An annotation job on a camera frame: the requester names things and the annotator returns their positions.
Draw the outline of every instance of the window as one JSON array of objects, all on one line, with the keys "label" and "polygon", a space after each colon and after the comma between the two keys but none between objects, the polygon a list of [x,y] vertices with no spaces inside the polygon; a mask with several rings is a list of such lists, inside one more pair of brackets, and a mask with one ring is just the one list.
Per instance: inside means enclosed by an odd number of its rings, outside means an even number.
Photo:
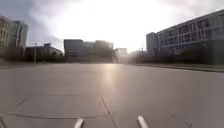
[{"label": "window", "polygon": [[203,22],[202,21],[198,21],[197,22],[198,28],[202,29],[203,28]]},{"label": "window", "polygon": [[202,36],[201,36],[201,32],[200,32],[200,31],[198,32],[198,39],[199,39],[199,40],[202,39]]},{"label": "window", "polygon": [[211,29],[205,30],[205,38],[210,39],[212,37]]},{"label": "window", "polygon": [[224,24],[224,14],[220,15],[220,18],[221,18],[222,24]]},{"label": "window", "polygon": [[208,27],[210,27],[211,25],[210,25],[210,23],[209,23],[209,20],[208,19],[205,19],[204,20],[204,27],[205,28],[208,28]]},{"label": "window", "polygon": [[213,34],[214,37],[218,37],[218,36],[221,35],[221,31],[220,31],[219,28],[214,28],[214,29],[212,30],[212,34]]},{"label": "window", "polygon": [[190,34],[185,35],[185,41],[189,42],[190,41]]}]

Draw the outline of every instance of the multi-story building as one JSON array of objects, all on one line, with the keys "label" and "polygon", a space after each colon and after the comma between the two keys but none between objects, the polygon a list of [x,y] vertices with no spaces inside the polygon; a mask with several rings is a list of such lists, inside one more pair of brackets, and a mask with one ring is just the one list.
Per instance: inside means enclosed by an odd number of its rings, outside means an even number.
[{"label": "multi-story building", "polygon": [[46,43],[43,46],[26,47],[25,53],[28,61],[34,61],[35,54],[36,61],[57,60],[58,58],[63,57],[62,51],[52,47],[50,43]]},{"label": "multi-story building", "polygon": [[157,53],[158,37],[156,33],[152,32],[146,35],[146,49],[152,55]]},{"label": "multi-story building", "polygon": [[28,26],[21,21],[13,21],[10,25],[10,45],[19,48],[26,48]]},{"label": "multi-story building", "polygon": [[211,46],[214,51],[219,51],[220,46],[224,46],[221,43],[223,40],[224,10],[221,10],[148,34],[147,50],[155,49],[158,53],[180,54],[186,49]]},{"label": "multi-story building", "polygon": [[4,16],[0,16],[0,48],[8,46],[10,37],[10,23],[11,21]]},{"label": "multi-story building", "polygon": [[28,26],[21,21],[12,21],[0,16],[0,55],[7,53],[17,54],[26,48]]},{"label": "multi-story building", "polygon": [[113,44],[97,40],[87,42],[81,39],[64,40],[65,57],[70,61],[101,61],[112,59]]},{"label": "multi-story building", "polygon": [[85,45],[81,39],[65,39],[64,49],[66,58],[81,58],[85,52]]}]

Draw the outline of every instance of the paved ground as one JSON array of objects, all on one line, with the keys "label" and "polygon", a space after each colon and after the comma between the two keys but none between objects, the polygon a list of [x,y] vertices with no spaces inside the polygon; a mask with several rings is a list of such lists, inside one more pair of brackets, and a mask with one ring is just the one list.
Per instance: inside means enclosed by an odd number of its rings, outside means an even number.
[{"label": "paved ground", "polygon": [[0,115],[9,128],[223,126],[222,73],[113,64],[0,70]]}]

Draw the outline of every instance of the pavement crack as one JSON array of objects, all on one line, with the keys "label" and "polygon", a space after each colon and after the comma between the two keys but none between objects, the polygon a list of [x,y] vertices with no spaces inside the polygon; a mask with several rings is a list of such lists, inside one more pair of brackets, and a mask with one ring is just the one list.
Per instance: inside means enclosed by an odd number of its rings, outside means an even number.
[{"label": "pavement crack", "polygon": [[112,117],[112,115],[111,115],[111,112],[110,112],[109,108],[107,107],[107,105],[106,105],[106,103],[105,103],[105,101],[104,101],[104,99],[103,99],[103,97],[101,97],[101,100],[102,100],[102,102],[103,102],[105,108],[107,109],[107,112],[108,112],[108,114],[109,114],[109,116],[110,116],[110,118],[111,118],[111,120],[112,120],[112,123],[114,124],[115,128],[118,128],[117,125],[116,125],[116,123],[115,123],[115,120],[113,119],[113,117]]},{"label": "pavement crack", "polygon": [[16,105],[16,108],[19,107],[21,104],[23,104],[24,102],[26,102],[27,100],[29,100],[32,96],[28,96],[27,98],[25,98],[23,101],[21,101],[18,105]]},{"label": "pavement crack", "polygon": [[[53,119],[53,120],[62,120],[62,119],[79,119],[78,117],[38,117],[38,116],[30,116],[30,115],[21,115],[21,114],[12,114],[12,113],[0,113],[0,114],[5,114],[9,116],[15,116],[15,117],[21,117],[21,118],[32,118],[32,119]],[[87,117],[82,117],[82,118],[96,118],[96,117],[101,117],[101,116],[107,116],[107,115],[97,115],[97,116],[87,116]]]}]

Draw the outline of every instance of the pavement tile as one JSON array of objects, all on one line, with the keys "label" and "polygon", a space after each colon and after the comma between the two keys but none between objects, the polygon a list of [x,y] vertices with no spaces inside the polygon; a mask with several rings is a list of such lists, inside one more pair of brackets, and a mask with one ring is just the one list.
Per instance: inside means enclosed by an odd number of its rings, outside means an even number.
[{"label": "pavement tile", "polygon": [[131,110],[112,113],[118,128],[138,128],[138,116],[143,116],[150,128],[187,128],[184,122],[160,111]]},{"label": "pavement tile", "polygon": [[78,118],[107,115],[99,97],[36,95],[10,113],[45,118]]},{"label": "pavement tile", "polygon": [[16,108],[21,102],[27,99],[28,95],[0,93],[0,112],[9,112]]},{"label": "pavement tile", "polygon": [[[3,115],[8,128],[73,128],[76,119],[40,119]],[[85,128],[115,128],[109,116],[84,119]]]}]

